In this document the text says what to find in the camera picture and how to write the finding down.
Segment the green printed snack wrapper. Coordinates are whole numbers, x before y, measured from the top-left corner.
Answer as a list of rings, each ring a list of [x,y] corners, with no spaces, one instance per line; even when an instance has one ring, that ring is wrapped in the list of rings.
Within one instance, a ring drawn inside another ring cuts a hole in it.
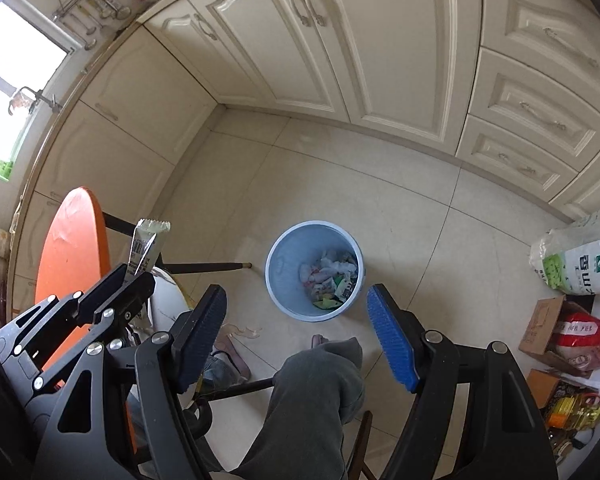
[[[140,219],[132,236],[128,264],[126,265],[125,283],[138,274],[150,272],[161,254],[166,236],[171,231],[169,221]]]

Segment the cream kitchen cabinets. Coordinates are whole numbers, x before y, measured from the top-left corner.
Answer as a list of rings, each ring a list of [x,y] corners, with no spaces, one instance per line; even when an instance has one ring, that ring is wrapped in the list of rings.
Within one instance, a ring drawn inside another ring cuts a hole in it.
[[[573,219],[600,209],[592,0],[160,0],[50,121],[12,217],[8,284],[34,280],[70,188],[150,211],[219,105],[410,142]]]

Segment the cardboard box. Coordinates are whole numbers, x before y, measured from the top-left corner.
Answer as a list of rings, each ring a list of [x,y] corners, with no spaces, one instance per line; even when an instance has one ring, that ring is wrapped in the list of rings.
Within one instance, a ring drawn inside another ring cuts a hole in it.
[[[518,349],[551,370],[558,370],[573,377],[589,378],[591,372],[578,370],[550,348],[550,338],[559,315],[571,312],[591,313],[593,304],[594,296],[567,295],[539,300]]]

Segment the blue trash bin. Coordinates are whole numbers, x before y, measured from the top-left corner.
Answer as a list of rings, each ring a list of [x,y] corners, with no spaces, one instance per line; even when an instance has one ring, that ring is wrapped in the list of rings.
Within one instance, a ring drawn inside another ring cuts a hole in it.
[[[266,289],[276,307],[309,323],[346,312],[362,292],[365,273],[355,239],[340,226],[318,220],[283,232],[264,269]]]

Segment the chrome kitchen faucet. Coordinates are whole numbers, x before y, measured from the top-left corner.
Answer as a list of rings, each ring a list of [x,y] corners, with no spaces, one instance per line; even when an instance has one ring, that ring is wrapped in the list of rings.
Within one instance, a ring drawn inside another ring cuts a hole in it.
[[[59,114],[62,110],[62,105],[56,100],[56,96],[48,98],[44,96],[42,90],[34,91],[30,87],[24,86],[18,89],[9,100],[7,113],[12,116],[17,108],[25,108],[29,114],[32,114],[41,103],[48,106],[54,114]]]

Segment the white rice bag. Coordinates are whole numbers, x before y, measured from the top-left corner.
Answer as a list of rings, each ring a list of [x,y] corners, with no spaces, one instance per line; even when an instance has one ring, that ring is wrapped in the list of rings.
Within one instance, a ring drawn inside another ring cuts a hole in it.
[[[550,230],[530,249],[529,264],[551,289],[600,295],[600,218],[596,214]]]

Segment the hanging kitchen utensils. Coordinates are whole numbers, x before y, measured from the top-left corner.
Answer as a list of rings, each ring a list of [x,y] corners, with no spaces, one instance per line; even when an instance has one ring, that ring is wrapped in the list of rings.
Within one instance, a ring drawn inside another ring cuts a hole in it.
[[[129,24],[132,9],[121,0],[57,0],[52,22],[83,51],[114,38]]]

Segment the person's grey trouser leg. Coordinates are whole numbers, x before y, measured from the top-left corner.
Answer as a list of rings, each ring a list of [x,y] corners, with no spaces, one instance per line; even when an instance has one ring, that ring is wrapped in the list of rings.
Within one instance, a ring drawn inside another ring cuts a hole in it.
[[[241,479],[343,479],[343,427],[364,404],[363,350],[325,340],[286,359],[262,429],[231,474]]]

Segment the red rice bag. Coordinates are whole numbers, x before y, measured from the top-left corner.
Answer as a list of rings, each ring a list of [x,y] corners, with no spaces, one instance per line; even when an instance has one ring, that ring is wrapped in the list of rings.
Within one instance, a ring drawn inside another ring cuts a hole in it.
[[[600,319],[586,312],[562,314],[550,344],[558,356],[581,372],[600,370]]]

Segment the yellow oil bottle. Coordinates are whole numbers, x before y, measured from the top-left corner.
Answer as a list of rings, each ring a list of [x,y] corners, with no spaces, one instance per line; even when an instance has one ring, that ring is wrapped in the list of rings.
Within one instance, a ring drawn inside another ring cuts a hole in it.
[[[558,399],[545,415],[550,446],[560,460],[572,450],[582,450],[600,424],[600,395],[578,393]]]

